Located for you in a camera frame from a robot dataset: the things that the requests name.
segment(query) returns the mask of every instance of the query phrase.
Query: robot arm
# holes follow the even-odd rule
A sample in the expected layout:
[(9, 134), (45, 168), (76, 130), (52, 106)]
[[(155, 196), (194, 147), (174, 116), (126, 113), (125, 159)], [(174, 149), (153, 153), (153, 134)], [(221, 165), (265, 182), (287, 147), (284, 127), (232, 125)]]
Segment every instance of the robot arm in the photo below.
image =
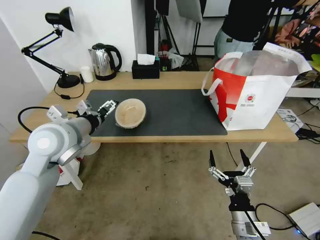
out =
[(58, 164), (68, 164), (90, 143), (90, 135), (116, 107), (105, 102), (97, 112), (88, 101), (77, 105), (79, 116), (68, 118), (59, 105), (47, 116), (52, 123), (36, 128), (28, 139), (29, 155), (0, 191), (0, 239), (29, 239), (59, 180)]
[(244, 168), (242, 171), (221, 172), (216, 168), (214, 156), (210, 151), (209, 172), (226, 187), (226, 194), (230, 197), (229, 211), (231, 212), (232, 231), (237, 239), (265, 239), (271, 234), (267, 222), (259, 222), (250, 204), (250, 191), (253, 187), (251, 177), (257, 170), (250, 165), (248, 157), (240, 149)]

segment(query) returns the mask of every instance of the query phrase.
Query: concrete floor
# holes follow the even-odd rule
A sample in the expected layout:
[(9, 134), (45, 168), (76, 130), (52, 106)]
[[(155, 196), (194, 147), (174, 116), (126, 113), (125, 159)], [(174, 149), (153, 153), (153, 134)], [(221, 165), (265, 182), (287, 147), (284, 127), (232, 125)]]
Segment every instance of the concrete floor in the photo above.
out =
[[(282, 106), (296, 114), (310, 107), (293, 98)], [(320, 111), (314, 108), (301, 120), (320, 125)], [(230, 143), (230, 148), (239, 162), (240, 148), (250, 156), (257, 145)], [(57, 187), (36, 230), (61, 240), (236, 239), (229, 198), (208, 173), (210, 149), (220, 170), (235, 169), (225, 143), (103, 144), (82, 163), (82, 191)], [(268, 143), (253, 164), (258, 170), (252, 204), (268, 203), (286, 213), (309, 202), (319, 204), (319, 155), (319, 146), (308, 141)], [(271, 226), (288, 224), (267, 208), (258, 214)], [(287, 230), (273, 231), (268, 239), (302, 238)]]

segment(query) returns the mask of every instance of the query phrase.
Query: black tissue box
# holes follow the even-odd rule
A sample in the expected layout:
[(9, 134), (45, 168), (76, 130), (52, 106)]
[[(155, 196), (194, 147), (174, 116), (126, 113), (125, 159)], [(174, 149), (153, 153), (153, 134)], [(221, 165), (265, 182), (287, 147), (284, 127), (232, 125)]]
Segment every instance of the black tissue box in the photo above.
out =
[(160, 64), (159, 60), (155, 60), (153, 65), (139, 65), (137, 60), (132, 63), (132, 78), (145, 79), (145, 78), (159, 78)]

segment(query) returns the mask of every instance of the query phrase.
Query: bowl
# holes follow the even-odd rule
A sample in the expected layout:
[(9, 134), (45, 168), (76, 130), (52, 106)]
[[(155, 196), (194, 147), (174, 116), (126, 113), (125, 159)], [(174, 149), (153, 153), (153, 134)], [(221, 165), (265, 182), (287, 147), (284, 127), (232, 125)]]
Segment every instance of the bowl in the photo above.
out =
[(145, 116), (146, 106), (136, 98), (130, 98), (118, 104), (115, 113), (117, 125), (127, 129), (139, 126)]

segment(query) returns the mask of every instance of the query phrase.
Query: wooden table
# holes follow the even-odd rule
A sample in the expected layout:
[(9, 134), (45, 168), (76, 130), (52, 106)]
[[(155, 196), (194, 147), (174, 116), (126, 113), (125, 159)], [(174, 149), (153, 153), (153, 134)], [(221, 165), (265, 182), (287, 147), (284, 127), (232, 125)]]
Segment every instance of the wooden table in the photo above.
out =
[[(94, 89), (200, 89), (206, 72), (161, 72), (160, 79), (132, 79), (131, 72), (120, 72), (110, 81), (94, 80), (85, 84), (85, 92), (81, 99), (86, 99), (89, 92)], [(78, 96), (82, 92), (82, 85), (71, 89), (60, 89), (59, 94), (67, 94), (71, 97)], [(40, 106), (50, 107), (60, 104), (67, 111), (75, 111), (80, 98), (64, 100), (53, 91), (42, 101)], [(45, 110), (35, 110), (24, 121), (31, 130), (49, 122)], [(11, 136), (11, 142), (27, 142), (29, 133), (22, 127)], [(268, 126), (263, 130), (228, 131), (224, 136), (131, 136), (131, 137), (92, 137), (92, 142), (260, 142), (259, 147), (250, 158), (253, 162), (267, 142), (294, 142), (298, 138), (288, 128), (285, 122), (275, 114)], [(243, 164), (239, 164), (237, 170), (241, 170)]]

